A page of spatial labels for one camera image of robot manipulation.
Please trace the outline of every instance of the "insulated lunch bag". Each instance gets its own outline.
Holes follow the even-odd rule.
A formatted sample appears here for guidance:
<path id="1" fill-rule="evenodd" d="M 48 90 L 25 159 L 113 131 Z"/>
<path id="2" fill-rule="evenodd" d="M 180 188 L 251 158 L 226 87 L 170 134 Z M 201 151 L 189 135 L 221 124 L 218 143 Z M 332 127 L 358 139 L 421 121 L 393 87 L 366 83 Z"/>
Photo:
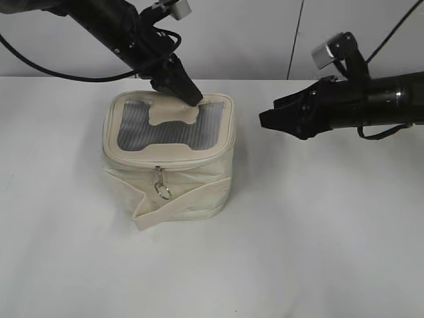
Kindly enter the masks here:
<path id="1" fill-rule="evenodd" d="M 232 99 L 217 94 L 197 107 L 150 91 L 114 100 L 103 127 L 104 167 L 141 231 L 222 210 L 231 188 L 233 113 Z"/>

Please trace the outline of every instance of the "bag strap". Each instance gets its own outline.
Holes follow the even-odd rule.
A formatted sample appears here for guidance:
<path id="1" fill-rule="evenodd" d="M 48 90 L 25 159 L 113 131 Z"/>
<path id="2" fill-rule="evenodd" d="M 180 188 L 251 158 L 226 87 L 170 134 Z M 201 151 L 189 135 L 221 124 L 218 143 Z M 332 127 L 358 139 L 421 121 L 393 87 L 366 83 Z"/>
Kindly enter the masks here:
<path id="1" fill-rule="evenodd" d="M 141 214 L 142 205 L 144 200 L 138 204 L 132 219 L 136 223 L 140 231 L 146 230 L 154 225 L 167 221 L 172 215 L 180 212 L 181 210 L 195 204 L 202 197 L 212 195 L 216 191 L 229 191 L 231 187 L 231 178 L 226 178 L 210 184 L 198 187 L 186 194 L 178 197 L 177 199 L 169 202 L 158 210 L 150 213 Z"/>

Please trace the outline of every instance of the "black robotic arm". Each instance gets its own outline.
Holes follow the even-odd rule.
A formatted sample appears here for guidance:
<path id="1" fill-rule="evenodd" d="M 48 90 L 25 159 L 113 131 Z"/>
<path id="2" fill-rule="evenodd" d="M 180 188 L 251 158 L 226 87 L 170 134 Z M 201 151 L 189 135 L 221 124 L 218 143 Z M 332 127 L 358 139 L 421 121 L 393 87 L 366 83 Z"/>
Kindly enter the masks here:
<path id="1" fill-rule="evenodd" d="M 161 0 L 138 14 L 125 0 L 0 0 L 0 12 L 45 10 L 69 15 L 154 89 L 171 93 L 191 106 L 203 98 L 174 54 L 178 34 L 156 28 L 172 15 L 180 20 L 191 10 L 187 0 Z M 175 43 L 171 36 L 179 38 Z"/>

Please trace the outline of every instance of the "white tabletop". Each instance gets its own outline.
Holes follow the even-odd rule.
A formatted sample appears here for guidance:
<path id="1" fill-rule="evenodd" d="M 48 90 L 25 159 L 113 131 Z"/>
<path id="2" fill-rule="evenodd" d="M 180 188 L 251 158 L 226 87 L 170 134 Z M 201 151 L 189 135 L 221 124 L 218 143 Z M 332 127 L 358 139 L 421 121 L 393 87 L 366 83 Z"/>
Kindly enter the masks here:
<path id="1" fill-rule="evenodd" d="M 148 82 L 0 78 L 0 317 L 422 317 L 424 129 L 260 128 L 310 83 L 197 81 L 235 101 L 231 198 L 141 233 L 103 184 L 101 129 Z"/>

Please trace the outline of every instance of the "wire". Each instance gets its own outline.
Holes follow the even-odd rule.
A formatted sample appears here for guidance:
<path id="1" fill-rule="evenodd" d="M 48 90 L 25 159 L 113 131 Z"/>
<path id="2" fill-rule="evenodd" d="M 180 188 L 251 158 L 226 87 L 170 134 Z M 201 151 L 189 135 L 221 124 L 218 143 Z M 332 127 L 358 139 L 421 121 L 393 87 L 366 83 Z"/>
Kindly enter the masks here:
<path id="1" fill-rule="evenodd" d="M 399 21 L 399 23 L 394 27 L 394 29 L 387 35 L 387 37 L 383 40 L 383 42 L 377 47 L 377 49 L 371 54 L 371 56 L 367 59 L 366 63 L 369 64 L 373 58 L 376 57 L 376 55 L 381 51 L 381 49 L 389 42 L 389 40 L 392 38 L 392 36 L 396 33 L 398 28 L 401 27 L 401 25 L 409 18 L 409 16 L 418 8 L 420 4 L 422 4 L 424 0 L 418 0 L 416 4 L 410 8 L 410 10 L 403 16 L 403 18 Z"/>
<path id="2" fill-rule="evenodd" d="M 294 42 L 293 42 L 293 48 L 291 49 L 291 56 L 290 56 L 290 63 L 289 63 L 289 69 L 287 71 L 287 80 L 290 79 L 290 72 L 292 71 L 292 64 L 293 64 L 293 58 L 294 58 L 294 52 L 296 49 L 296 43 L 297 43 L 297 36 L 299 34 L 299 28 L 300 28 L 300 21 L 302 19 L 302 12 L 303 12 L 303 6 L 305 5 L 305 0 L 302 0 L 302 3 L 300 5 L 300 13 L 299 13 L 299 20 L 297 20 L 297 26 L 296 26 L 296 34 L 294 36 Z"/>
<path id="3" fill-rule="evenodd" d="M 8 43 L 6 41 L 6 39 L 0 34 L 0 43 L 2 45 L 5 46 L 6 49 L 8 49 L 10 51 L 10 53 L 12 53 L 14 56 L 16 56 L 18 59 L 20 59 L 22 62 L 24 62 L 26 65 L 42 72 L 45 73 L 47 75 L 50 76 L 55 76 L 57 78 L 64 78 L 65 80 L 71 80 L 71 81 L 83 81 L 83 82 L 87 82 L 87 83 L 106 83 L 109 81 L 118 81 L 118 80 L 122 80 L 124 78 L 129 78 L 131 76 L 135 76 L 138 73 L 140 73 L 143 69 L 145 69 L 148 66 L 153 65 L 154 63 L 157 63 L 161 60 L 164 60 L 166 58 L 168 58 L 171 54 L 173 54 L 176 49 L 180 46 L 181 42 L 182 42 L 182 38 L 178 33 L 169 31 L 169 30 L 164 30 L 161 28 L 154 28 L 157 32 L 163 32 L 165 34 L 167 34 L 168 36 L 173 36 L 174 38 L 177 39 L 176 43 L 172 46 L 171 50 L 164 54 L 163 56 L 159 57 L 159 58 L 155 58 L 153 60 L 147 61 L 146 63 L 143 63 L 139 68 L 137 68 L 136 70 L 133 70 L 131 72 L 127 72 L 127 73 L 123 73 L 120 75 L 116 75 L 116 76 L 110 76 L 107 78 L 85 78 L 85 77 L 81 77 L 81 76 L 71 76 L 71 75 L 67 75 L 67 74 L 63 74 L 63 73 L 58 73 L 52 70 L 48 70 L 46 68 L 43 68 L 42 66 L 39 66 L 38 64 L 35 64 L 34 62 L 30 61 L 28 58 L 26 58 L 25 56 L 23 56 L 21 53 L 19 53 L 15 48 L 13 48 L 13 46 Z"/>

